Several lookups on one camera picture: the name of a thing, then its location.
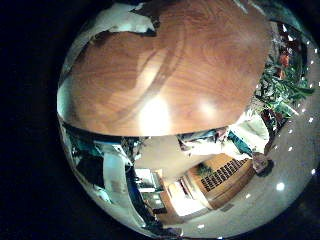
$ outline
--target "wooden table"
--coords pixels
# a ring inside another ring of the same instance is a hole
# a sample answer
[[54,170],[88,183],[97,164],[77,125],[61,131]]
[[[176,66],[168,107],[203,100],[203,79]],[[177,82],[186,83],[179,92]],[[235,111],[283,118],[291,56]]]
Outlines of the wooden table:
[[260,79],[267,20],[231,0],[155,1],[156,37],[104,33],[64,82],[65,122],[91,132],[160,136],[234,123]]

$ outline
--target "fisheye lens view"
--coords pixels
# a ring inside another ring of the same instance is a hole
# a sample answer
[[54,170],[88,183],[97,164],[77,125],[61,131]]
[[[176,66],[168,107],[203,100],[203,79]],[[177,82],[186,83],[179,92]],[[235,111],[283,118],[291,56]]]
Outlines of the fisheye lens view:
[[116,2],[82,26],[57,93],[92,200],[155,239],[229,238],[317,174],[319,48],[275,0]]

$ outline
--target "wooden paneling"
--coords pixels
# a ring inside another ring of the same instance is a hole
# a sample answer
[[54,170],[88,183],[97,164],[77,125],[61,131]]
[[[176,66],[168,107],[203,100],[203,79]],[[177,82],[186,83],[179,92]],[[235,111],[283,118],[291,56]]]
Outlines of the wooden paneling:
[[252,162],[248,159],[231,177],[222,182],[220,185],[207,192],[201,182],[201,177],[196,173],[197,167],[194,167],[188,171],[189,178],[193,179],[193,182],[197,184],[201,192],[206,197],[209,204],[213,209],[218,209],[228,201],[230,201],[241,189],[251,180],[255,172],[252,168]]
[[88,45],[64,83],[64,121],[101,134],[157,136],[238,119],[264,69],[268,22],[231,0],[170,2],[156,5],[157,37],[105,33]]
[[219,168],[222,168],[231,160],[232,160],[232,157],[229,157],[228,155],[221,153],[221,154],[215,155],[212,159],[209,159],[204,163],[205,165],[211,167],[213,170],[218,170]]

